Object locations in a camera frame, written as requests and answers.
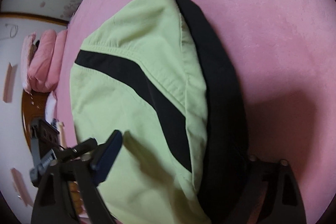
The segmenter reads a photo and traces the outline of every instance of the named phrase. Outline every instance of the wooden headboard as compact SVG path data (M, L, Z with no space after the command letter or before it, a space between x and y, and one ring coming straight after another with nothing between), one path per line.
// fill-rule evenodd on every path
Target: wooden headboard
M49 93L31 91L31 94L22 93L22 124L26 141L30 149L30 123L36 117L44 117L44 109Z

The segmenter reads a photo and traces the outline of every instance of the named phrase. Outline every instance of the wooden frame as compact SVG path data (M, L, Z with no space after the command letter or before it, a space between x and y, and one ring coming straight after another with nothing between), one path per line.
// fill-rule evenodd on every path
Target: wooden frame
M30 149L30 123L36 117L44 117L44 109L49 93L31 91L31 94L22 93L22 126L25 133L27 145Z
M0 17L38 20L38 21L53 23L53 24L62 25L62 26L67 26L69 24L69 22L66 20L61 20L61 19L46 17L46 16L25 14L25 13L0 13Z

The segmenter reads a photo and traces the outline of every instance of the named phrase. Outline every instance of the white wall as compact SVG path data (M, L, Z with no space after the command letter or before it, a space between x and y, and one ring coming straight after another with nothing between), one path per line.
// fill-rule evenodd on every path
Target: white wall
M6 23L18 25L16 37L3 39L9 37L11 28L11 25L6 27ZM37 189L30 182L29 169L33 167L33 160L22 127L21 48L26 35L36 31L37 38L39 38L42 32L47 29L54 29L56 32L59 32L65 29L65 26L26 19L0 18L1 95L8 63L10 62L12 66L18 66L15 74L12 102L6 104L0 101L0 190L21 223L30 223L32 207L25 207L23 201L17 197L17 193L13 187L11 169L16 168L21 172L32 200L35 199L37 192Z

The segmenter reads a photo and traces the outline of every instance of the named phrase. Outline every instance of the pink fabric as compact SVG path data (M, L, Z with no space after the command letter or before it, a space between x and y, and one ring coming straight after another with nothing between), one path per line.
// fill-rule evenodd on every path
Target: pink fabric
M71 20L57 88L58 119L76 143L69 75L82 41L131 0L83 0ZM308 224L336 192L334 0L193 0L221 39L241 81L250 151L288 159Z
M40 38L40 44L30 63L28 77L31 88L37 92L50 91L45 86L45 82L53 57L55 41L56 32L54 30L45 31Z
M22 51L21 51L21 63L20 63L20 69L21 69L21 82L23 89L30 93L32 88L30 86L29 78L28 78L28 70L29 65L33 57L32 53L32 45L36 38L36 32L28 35L25 37L23 41Z
M52 55L47 79L45 81L45 87L49 91L55 90L56 86L58 85L67 34L68 30L64 30L59 32L56 37L54 52Z

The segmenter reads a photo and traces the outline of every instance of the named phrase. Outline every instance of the metal screw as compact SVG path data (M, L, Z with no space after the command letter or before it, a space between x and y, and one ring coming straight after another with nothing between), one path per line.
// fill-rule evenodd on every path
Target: metal screw
M91 159L91 156L89 154L85 154L81 156L81 160L82 161L88 161Z
M52 161L50 162L50 166L55 166L57 163L58 163L57 160L52 160Z
M288 161L286 161L286 160L280 160L280 164L282 166L288 166Z
M257 161L257 157L255 155L249 155L250 161Z

